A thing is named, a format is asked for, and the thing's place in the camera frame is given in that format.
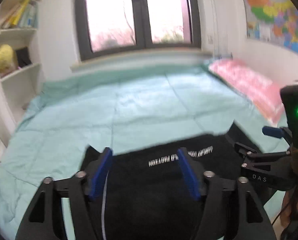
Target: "window sill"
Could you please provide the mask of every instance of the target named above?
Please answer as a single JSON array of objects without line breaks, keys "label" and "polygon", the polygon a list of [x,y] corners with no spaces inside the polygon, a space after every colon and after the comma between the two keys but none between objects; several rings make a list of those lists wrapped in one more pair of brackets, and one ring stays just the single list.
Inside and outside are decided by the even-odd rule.
[{"label": "window sill", "polygon": [[116,54],[111,54],[109,56],[97,57],[90,60],[85,60],[79,62],[70,67],[73,73],[87,70],[89,68],[95,68],[97,65],[103,65],[108,63],[120,62],[121,60],[139,59],[147,56],[213,56],[210,51],[205,51],[197,48],[163,48],[163,49],[144,49],[135,50],[128,52],[121,52]]}]

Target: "black object on shelf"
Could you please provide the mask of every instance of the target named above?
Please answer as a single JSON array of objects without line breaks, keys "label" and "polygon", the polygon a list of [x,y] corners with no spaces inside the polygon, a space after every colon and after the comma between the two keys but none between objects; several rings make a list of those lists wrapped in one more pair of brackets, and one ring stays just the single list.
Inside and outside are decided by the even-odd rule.
[{"label": "black object on shelf", "polygon": [[29,56],[28,47],[25,47],[23,49],[18,49],[15,52],[16,52],[16,56],[17,56],[17,62],[19,64],[20,68],[23,68],[25,66],[32,64],[32,62],[30,60],[30,56]]}]

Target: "teal bedsheet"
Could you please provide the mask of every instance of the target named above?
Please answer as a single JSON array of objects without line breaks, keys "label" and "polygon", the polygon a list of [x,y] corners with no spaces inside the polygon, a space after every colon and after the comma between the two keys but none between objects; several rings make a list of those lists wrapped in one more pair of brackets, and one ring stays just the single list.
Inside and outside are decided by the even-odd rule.
[{"label": "teal bedsheet", "polygon": [[[122,154],[201,133],[224,133],[233,120],[264,152],[287,144],[262,135],[258,110],[200,66],[100,72],[46,83],[30,104],[0,165],[0,230],[13,240],[41,180],[72,176],[87,145]],[[282,118],[281,125],[286,124]],[[283,193],[266,205],[278,213]],[[63,201],[68,239],[74,239]]]}]

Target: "metal screw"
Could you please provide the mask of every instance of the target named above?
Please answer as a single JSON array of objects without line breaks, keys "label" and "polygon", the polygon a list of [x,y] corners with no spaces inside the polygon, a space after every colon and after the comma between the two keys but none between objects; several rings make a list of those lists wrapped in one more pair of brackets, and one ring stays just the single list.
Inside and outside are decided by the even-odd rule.
[{"label": "metal screw", "polygon": [[239,177],[238,180],[240,183],[247,183],[249,181],[246,177]]},{"label": "metal screw", "polygon": [[43,183],[44,183],[44,184],[49,184],[49,183],[51,183],[52,181],[53,181],[53,179],[52,179],[51,177],[46,177],[46,178],[44,178]]},{"label": "metal screw", "polygon": [[85,173],[85,171],[78,171],[76,173],[76,177],[78,178],[83,178],[84,176],[86,176],[87,174]]},{"label": "metal screw", "polygon": [[213,176],[215,176],[215,173],[212,171],[205,171],[203,174],[208,178],[212,178]]}]

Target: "white stripe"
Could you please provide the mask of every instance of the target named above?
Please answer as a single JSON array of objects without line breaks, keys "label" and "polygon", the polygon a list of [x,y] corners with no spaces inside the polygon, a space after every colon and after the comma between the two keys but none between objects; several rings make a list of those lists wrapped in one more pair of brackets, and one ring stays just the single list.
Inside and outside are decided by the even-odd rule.
[{"label": "white stripe", "polygon": [[107,174],[107,177],[106,177],[106,182],[104,183],[103,198],[102,198],[102,210],[101,210],[101,228],[102,228],[103,240],[107,240],[106,230],[105,230],[105,227],[104,227],[104,210],[106,208],[108,174]]}]

